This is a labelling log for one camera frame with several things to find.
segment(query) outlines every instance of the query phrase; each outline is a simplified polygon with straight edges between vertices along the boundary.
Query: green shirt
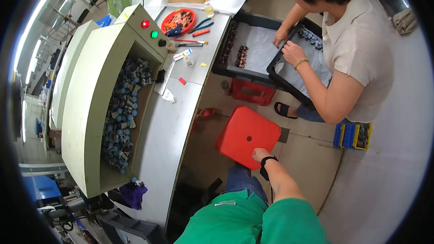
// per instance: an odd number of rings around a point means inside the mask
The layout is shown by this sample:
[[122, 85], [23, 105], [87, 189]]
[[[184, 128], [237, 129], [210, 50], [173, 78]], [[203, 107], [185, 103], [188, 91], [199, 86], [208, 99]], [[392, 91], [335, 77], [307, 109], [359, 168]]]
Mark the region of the green shirt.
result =
[[175, 244], [255, 244], [261, 228], [261, 244], [327, 243], [307, 201], [287, 198], [267, 208], [243, 190], [221, 194], [197, 211]]

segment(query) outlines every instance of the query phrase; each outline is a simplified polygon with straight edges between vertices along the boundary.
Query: woman's hand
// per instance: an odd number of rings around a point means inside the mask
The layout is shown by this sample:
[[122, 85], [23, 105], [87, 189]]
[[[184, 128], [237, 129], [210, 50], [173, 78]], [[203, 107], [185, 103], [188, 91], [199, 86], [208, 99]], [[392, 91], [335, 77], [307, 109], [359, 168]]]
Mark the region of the woman's hand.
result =
[[296, 45], [291, 41], [287, 41], [286, 44], [282, 48], [283, 57], [289, 62], [292, 66], [296, 65], [296, 63], [302, 58], [306, 57], [303, 49]]
[[255, 148], [253, 150], [252, 158], [256, 162], [261, 162], [264, 157], [271, 156], [270, 153], [263, 148]]
[[279, 48], [279, 45], [282, 41], [286, 41], [289, 36], [289, 30], [283, 25], [277, 30], [276, 35], [274, 36], [273, 44], [276, 48]]

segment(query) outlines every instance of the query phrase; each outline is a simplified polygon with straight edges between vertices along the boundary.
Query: red indicator light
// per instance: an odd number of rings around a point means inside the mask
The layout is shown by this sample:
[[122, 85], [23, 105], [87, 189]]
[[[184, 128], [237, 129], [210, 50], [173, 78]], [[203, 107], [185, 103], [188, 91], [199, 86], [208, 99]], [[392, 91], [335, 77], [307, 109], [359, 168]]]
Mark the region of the red indicator light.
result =
[[142, 28], [148, 28], [149, 25], [150, 25], [150, 23], [149, 23], [148, 20], [144, 20], [144, 21], [142, 22]]

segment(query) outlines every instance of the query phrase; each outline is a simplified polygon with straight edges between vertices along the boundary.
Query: black slide sandal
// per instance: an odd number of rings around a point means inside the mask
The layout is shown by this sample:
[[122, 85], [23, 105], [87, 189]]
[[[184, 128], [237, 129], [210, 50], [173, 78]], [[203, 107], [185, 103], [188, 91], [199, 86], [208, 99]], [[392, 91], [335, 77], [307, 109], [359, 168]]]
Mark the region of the black slide sandal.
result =
[[[280, 105], [280, 111], [277, 110], [277, 105]], [[290, 119], [297, 119], [298, 117], [291, 117], [288, 116], [288, 109], [290, 108], [290, 106], [285, 105], [281, 102], [275, 102], [274, 103], [274, 111], [279, 114], [280, 116], [286, 117], [286, 118], [290, 118]]]

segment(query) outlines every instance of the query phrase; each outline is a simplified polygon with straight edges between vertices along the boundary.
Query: blue jeans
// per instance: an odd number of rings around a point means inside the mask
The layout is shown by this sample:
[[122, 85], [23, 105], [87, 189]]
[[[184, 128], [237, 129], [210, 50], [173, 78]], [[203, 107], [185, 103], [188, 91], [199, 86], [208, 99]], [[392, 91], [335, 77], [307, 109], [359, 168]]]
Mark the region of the blue jeans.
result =
[[[297, 116], [310, 122], [325, 122], [318, 114], [317, 111], [311, 111], [310, 109], [308, 109], [306, 106], [303, 105], [297, 107]], [[347, 118], [344, 118], [340, 123], [343, 123], [345, 125], [350, 125], [350, 126], [355, 126], [360, 124], [360, 122], [350, 122]]]
[[229, 168], [227, 173], [227, 183], [224, 193], [238, 192], [246, 189], [248, 196], [255, 193], [265, 202], [266, 205], [268, 205], [267, 195], [262, 189], [262, 185], [259, 183], [258, 178], [252, 176], [252, 171], [250, 169], [236, 162], [235, 166]]

